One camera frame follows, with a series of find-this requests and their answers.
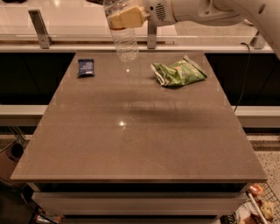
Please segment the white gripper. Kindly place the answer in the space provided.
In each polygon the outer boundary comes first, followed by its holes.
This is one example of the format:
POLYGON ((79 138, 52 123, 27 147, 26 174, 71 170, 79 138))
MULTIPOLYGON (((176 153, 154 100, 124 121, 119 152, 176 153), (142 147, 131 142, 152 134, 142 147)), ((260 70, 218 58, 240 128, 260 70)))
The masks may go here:
POLYGON ((108 26, 112 30, 142 27, 149 20, 155 26, 174 25, 172 0, 143 0, 143 6, 130 6, 108 16, 108 26))

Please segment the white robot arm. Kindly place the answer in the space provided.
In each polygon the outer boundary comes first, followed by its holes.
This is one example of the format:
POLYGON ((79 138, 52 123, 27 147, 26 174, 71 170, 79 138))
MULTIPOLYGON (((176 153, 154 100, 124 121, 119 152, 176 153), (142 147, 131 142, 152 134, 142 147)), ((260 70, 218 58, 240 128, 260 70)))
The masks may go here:
POLYGON ((247 19, 280 57, 280 0, 103 0, 112 30, 192 21, 226 26, 247 19))

